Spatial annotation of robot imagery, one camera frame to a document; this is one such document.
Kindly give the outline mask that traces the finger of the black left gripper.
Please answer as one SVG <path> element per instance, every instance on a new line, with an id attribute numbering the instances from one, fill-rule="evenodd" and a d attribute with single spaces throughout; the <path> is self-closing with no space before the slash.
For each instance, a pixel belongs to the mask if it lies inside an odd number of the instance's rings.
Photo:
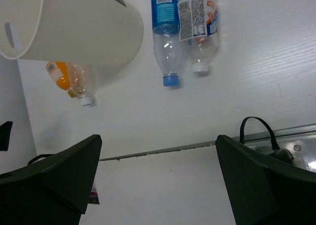
<path id="1" fill-rule="evenodd" d="M 7 151 L 9 148 L 12 126 L 12 121 L 7 121 L 0 126 L 0 151 Z"/>

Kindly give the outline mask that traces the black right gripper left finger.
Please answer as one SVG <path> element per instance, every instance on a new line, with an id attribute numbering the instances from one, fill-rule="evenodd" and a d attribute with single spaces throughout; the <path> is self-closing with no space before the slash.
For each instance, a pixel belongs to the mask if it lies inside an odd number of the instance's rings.
<path id="1" fill-rule="evenodd" d="M 102 139 L 74 146 L 0 176 L 2 225 L 77 225 L 85 214 Z"/>

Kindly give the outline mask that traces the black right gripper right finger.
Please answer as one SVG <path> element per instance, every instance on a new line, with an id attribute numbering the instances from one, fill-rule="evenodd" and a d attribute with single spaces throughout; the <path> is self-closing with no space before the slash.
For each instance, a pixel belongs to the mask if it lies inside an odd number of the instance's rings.
<path id="1" fill-rule="evenodd" d="M 216 150 L 238 225 L 314 225 L 316 175 L 219 135 Z"/>

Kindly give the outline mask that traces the small orange plastic bottle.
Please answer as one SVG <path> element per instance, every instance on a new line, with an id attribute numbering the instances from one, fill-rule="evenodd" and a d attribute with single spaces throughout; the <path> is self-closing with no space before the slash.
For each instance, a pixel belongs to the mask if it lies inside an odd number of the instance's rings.
<path id="1" fill-rule="evenodd" d="M 60 89 L 66 91 L 71 98 L 76 97 L 76 94 L 71 89 L 67 65 L 65 62 L 50 61 L 47 63 L 45 68 Z"/>

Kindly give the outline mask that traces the white orange label plastic bottle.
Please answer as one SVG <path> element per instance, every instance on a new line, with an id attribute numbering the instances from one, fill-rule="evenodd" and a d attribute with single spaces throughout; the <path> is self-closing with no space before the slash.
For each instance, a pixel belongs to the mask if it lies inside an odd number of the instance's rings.
<path id="1" fill-rule="evenodd" d="M 192 71 L 206 75 L 219 47 L 217 0 L 180 0 L 178 13 L 179 40 L 191 59 Z"/>

